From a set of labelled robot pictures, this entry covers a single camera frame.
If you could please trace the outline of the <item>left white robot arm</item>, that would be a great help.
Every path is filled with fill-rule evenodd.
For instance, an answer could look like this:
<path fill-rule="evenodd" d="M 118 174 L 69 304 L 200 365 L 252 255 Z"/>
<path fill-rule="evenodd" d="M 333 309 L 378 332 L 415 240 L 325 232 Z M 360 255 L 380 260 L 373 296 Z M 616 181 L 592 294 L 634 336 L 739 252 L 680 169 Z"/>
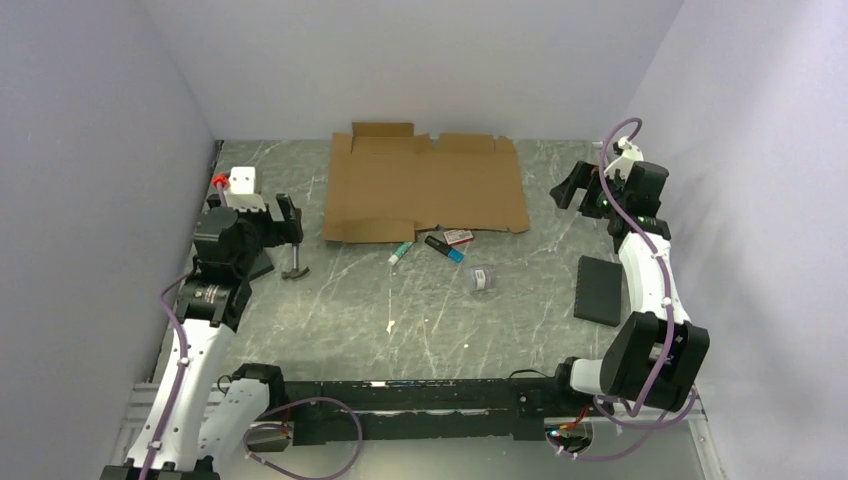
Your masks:
<path fill-rule="evenodd" d="M 104 479 L 217 479 L 225 461 L 260 417 L 272 420 L 287 406 L 277 366 L 244 364 L 214 409 L 207 404 L 219 368 L 252 294 L 254 265 L 272 247 L 303 241 L 302 211 L 286 194 L 267 203 L 214 204 L 195 226 L 191 270 L 173 283 L 173 304 L 163 305 L 174 331 L 168 364 L 139 435 Z"/>

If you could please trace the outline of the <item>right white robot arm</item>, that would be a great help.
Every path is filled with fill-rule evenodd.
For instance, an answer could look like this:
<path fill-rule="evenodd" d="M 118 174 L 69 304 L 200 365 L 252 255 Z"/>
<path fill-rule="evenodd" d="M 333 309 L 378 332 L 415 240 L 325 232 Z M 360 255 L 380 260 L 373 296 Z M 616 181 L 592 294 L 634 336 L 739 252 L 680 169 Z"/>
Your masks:
<path fill-rule="evenodd" d="M 607 220 L 618 257 L 615 263 L 579 260 L 575 316 L 617 323 L 623 291 L 631 309 L 601 359 L 569 357 L 558 367 L 551 401 L 564 415 L 578 413 L 594 396 L 676 412 L 690 394 L 710 338 L 692 324 L 674 285 L 671 232 L 657 216 L 667 177 L 666 168 L 638 162 L 628 176 L 615 172 L 603 180 L 597 166 L 580 161 L 550 191 L 556 205 L 566 209 L 583 190 L 579 213 Z"/>

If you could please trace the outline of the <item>brown cardboard box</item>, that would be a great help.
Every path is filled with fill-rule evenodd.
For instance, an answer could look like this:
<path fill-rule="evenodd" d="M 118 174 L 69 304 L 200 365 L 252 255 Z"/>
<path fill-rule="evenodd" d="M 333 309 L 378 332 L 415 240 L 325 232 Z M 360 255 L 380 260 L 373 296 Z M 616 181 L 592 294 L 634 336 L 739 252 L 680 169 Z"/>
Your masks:
<path fill-rule="evenodd" d="M 322 237 L 412 241 L 437 227 L 522 233 L 530 220 L 513 141 L 355 122 L 332 136 Z"/>

